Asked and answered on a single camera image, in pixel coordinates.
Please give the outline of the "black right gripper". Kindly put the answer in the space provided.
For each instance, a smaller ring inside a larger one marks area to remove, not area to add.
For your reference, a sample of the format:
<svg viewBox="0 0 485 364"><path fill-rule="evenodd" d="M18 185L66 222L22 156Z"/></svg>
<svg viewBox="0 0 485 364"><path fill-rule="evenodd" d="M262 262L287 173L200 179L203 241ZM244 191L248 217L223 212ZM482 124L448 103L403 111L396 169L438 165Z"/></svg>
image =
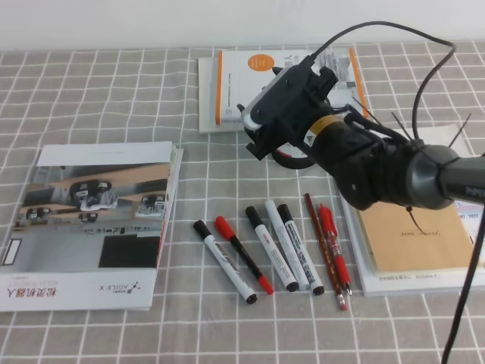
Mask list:
<svg viewBox="0 0 485 364"><path fill-rule="evenodd" d="M324 100L337 82L335 73L323 67L315 73L310 66L297 64L288 76L284 99L276 104L269 123L256 131L245 128L252 140L246 148L258 160L289 143L311 156L310 147L305 145L305 135L317 119L330 113L330 106ZM241 112L246 108L238 104Z"/></svg>

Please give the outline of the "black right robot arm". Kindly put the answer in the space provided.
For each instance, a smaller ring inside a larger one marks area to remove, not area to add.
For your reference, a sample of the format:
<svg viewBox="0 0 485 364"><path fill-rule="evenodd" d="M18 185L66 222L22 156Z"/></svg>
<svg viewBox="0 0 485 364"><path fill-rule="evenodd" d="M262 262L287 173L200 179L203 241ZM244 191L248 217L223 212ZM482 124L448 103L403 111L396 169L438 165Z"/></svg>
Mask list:
<svg viewBox="0 0 485 364"><path fill-rule="evenodd" d="M337 82L327 67L275 67L274 79L247 106L238 105L247 149L257 159L286 143L333 177L341 195L365 210L376 202L443 209L454 200L484 202L484 158L411 140L364 118L351 105L334 108Z"/></svg>

